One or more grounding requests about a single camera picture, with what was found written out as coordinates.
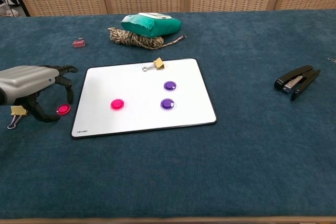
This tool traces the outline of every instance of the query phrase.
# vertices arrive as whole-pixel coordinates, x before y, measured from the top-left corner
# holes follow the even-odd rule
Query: gold binder clip
[[[158,57],[155,61],[154,64],[150,65],[149,67],[143,67],[142,71],[147,72],[147,70],[154,69],[156,68],[157,70],[159,69],[164,69],[164,63],[161,60],[160,57]]]
[[[21,117],[23,115],[27,115],[28,112],[25,110],[22,106],[11,106],[11,115],[13,116],[12,122],[9,126],[7,126],[7,129],[11,130],[16,127],[16,124],[19,122]]]

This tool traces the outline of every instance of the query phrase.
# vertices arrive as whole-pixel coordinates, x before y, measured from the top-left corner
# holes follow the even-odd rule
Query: small pink object
[[[74,41],[72,45],[74,47],[84,47],[85,46],[84,38],[79,38],[78,40]]]
[[[115,110],[121,109],[124,107],[124,101],[121,99],[115,99],[111,102],[111,107]]]
[[[65,115],[68,114],[71,110],[71,106],[68,104],[62,104],[60,107],[58,107],[56,113],[59,115]]]

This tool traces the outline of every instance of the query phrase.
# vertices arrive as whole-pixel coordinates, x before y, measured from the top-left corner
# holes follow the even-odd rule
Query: purple magnet
[[[161,107],[168,110],[174,107],[174,101],[172,99],[163,99],[161,102]]]
[[[173,81],[168,81],[164,84],[164,88],[167,90],[174,90],[176,89],[176,83]]]

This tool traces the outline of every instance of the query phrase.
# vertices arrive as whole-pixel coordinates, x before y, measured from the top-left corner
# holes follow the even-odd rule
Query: whiteboard
[[[73,121],[72,138],[212,124],[216,113],[195,59],[164,61],[164,69],[142,71],[152,62],[89,68]],[[167,90],[167,81],[176,83]],[[111,102],[122,99],[121,109]],[[174,101],[171,109],[163,99]]]

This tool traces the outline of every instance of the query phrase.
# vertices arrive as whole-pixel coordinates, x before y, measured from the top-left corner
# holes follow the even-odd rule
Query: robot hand
[[[21,105],[37,120],[53,122],[58,115],[46,115],[36,98],[48,86],[65,86],[68,103],[74,101],[72,83],[63,74],[78,72],[73,66],[18,66],[0,71],[0,105]]]

